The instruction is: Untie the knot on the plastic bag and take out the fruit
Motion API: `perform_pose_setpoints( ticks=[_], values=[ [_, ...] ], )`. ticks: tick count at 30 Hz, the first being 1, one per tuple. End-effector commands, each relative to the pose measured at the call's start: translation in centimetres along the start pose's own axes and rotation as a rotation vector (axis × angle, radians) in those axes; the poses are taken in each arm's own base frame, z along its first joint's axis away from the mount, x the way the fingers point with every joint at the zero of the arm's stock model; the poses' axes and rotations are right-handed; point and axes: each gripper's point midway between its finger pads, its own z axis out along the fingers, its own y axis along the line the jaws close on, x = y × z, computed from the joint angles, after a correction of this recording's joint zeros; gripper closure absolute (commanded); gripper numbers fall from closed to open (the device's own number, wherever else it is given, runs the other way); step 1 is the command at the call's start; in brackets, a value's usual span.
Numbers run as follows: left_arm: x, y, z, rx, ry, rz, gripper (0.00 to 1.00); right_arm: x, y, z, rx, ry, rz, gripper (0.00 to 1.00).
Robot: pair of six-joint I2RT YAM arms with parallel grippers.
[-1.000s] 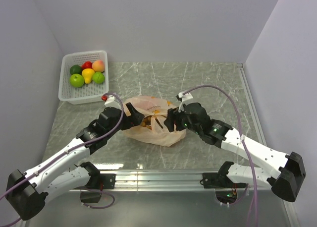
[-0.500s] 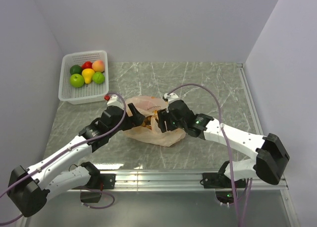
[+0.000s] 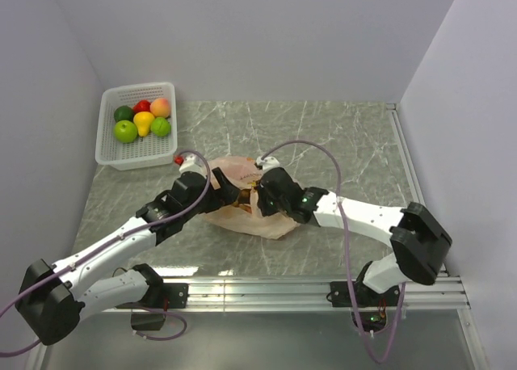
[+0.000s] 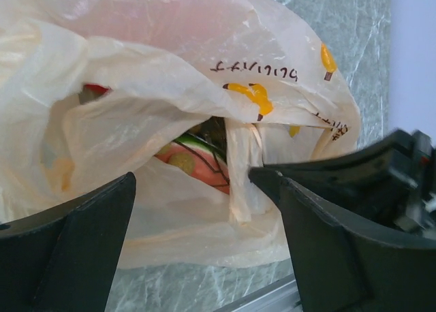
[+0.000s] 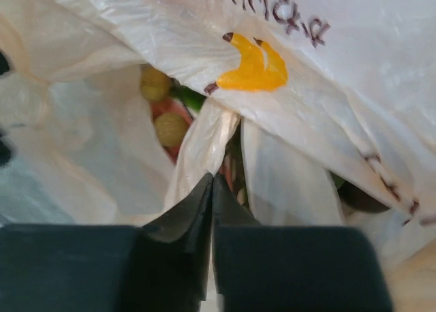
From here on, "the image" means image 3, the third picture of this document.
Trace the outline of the translucent orange plastic bag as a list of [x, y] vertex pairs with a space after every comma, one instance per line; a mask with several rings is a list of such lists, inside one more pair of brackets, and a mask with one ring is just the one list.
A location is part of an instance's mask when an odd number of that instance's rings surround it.
[[[229, 181], [240, 189], [254, 188], [262, 176], [252, 158], [226, 156], [208, 162], [211, 170], [220, 167]], [[282, 213], [263, 217], [258, 208], [258, 193], [254, 189], [251, 195], [251, 212], [246, 212], [232, 205], [225, 206], [204, 214], [203, 219], [212, 224], [236, 233], [246, 233], [262, 238], [277, 240], [299, 226], [293, 219]]]

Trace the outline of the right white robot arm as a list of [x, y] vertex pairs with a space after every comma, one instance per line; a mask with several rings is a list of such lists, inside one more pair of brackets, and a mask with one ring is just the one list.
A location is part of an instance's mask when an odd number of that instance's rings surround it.
[[385, 207], [351, 200], [319, 187], [301, 187], [283, 168], [265, 172], [256, 186], [263, 216], [284, 214], [302, 225], [344, 229], [390, 247], [391, 254], [367, 263], [343, 296], [349, 304], [373, 307], [408, 281], [435, 283], [452, 239], [422, 204]]

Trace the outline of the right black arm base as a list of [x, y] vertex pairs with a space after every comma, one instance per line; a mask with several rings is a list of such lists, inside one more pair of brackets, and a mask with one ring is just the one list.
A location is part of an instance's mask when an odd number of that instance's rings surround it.
[[[385, 298], [373, 292], [370, 288], [353, 282], [356, 303], [359, 309], [359, 317], [354, 313], [351, 319], [356, 328], [362, 326], [369, 334], [377, 334], [388, 327]], [[352, 308], [351, 292], [347, 281], [332, 281], [330, 291], [326, 294], [326, 300], [333, 308]]]

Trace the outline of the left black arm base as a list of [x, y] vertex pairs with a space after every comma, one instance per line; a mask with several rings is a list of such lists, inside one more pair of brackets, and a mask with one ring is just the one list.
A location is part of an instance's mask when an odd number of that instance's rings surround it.
[[174, 312], [186, 308], [188, 289], [185, 283], [161, 284], [149, 289], [139, 301], [117, 305], [116, 309], [131, 312], [130, 325], [141, 337], [150, 332], [163, 332], [167, 322], [172, 322], [171, 326], [178, 327], [179, 331], [170, 338], [176, 338], [187, 331], [185, 318]]

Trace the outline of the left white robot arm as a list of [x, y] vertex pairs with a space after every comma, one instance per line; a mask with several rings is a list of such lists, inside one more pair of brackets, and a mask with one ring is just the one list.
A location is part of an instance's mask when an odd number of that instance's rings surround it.
[[184, 171], [172, 187], [136, 211], [112, 234], [68, 258], [39, 259], [23, 277], [15, 308], [45, 346], [69, 335], [89, 316], [126, 303], [161, 305], [163, 280], [140, 264], [120, 278], [107, 273], [179, 233], [194, 216], [237, 202], [240, 189], [220, 168]]

